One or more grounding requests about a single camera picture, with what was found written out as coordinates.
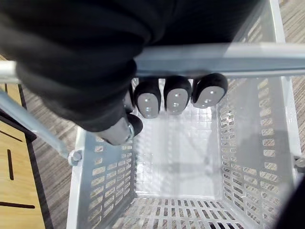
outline metal handle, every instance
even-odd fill
[[[196,78],[221,73],[228,78],[305,74],[305,45],[228,43],[146,48],[136,59],[137,76]]]
[[[56,138],[43,124],[41,124],[37,119],[35,119],[26,109],[18,105],[13,101],[4,91],[0,89],[0,108],[23,125],[25,128],[29,129],[54,149],[56,149],[59,154],[68,158],[69,152],[66,145]]]

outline wooden panel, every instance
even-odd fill
[[[10,125],[7,125],[6,123],[0,121],[0,132],[4,132],[5,135],[11,135],[14,138],[19,139],[19,141],[25,142],[25,135],[22,131],[15,129],[14,127],[11,127]]]
[[[33,214],[35,209],[0,207],[1,229],[43,229],[41,214]]]
[[[44,229],[24,133],[0,122],[0,228]]]
[[[8,95],[20,106],[21,104],[21,98],[20,98],[20,91],[18,88],[18,84],[7,84],[8,88]]]

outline wooden surface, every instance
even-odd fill
[[[18,104],[15,84],[0,85]],[[45,228],[23,132],[0,121],[0,228]]]
[[[305,0],[279,0],[287,42],[305,42]],[[305,77],[293,79],[295,106],[302,152],[305,155]],[[50,113],[40,99],[25,89],[28,110],[62,139],[69,149],[74,148],[76,128],[69,121]],[[46,227],[65,229],[71,181],[71,167],[58,153],[40,139],[33,144],[43,189],[50,209]]]

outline black stripe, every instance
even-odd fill
[[[16,138],[16,137],[14,137],[14,136],[12,136],[12,135],[9,135],[9,134],[7,134],[7,133],[1,131],[1,130],[0,130],[0,133],[4,134],[4,135],[6,135],[6,136],[9,136],[9,137],[11,137],[11,138],[14,138],[14,139],[17,140],[17,141],[22,142],[19,138]]]
[[[13,173],[13,163],[11,161],[11,153],[8,149],[8,161],[9,161],[9,172],[10,172],[10,179],[14,180],[14,173]]]
[[[0,206],[12,207],[12,208],[29,208],[29,209],[35,208],[34,205],[15,204],[15,203],[8,203],[8,202],[0,202]]]

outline metal bolt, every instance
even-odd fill
[[[305,159],[300,158],[295,162],[295,165],[298,166],[299,168],[305,168]]]
[[[68,162],[71,166],[76,166],[81,160],[81,150],[72,150],[68,156]]]

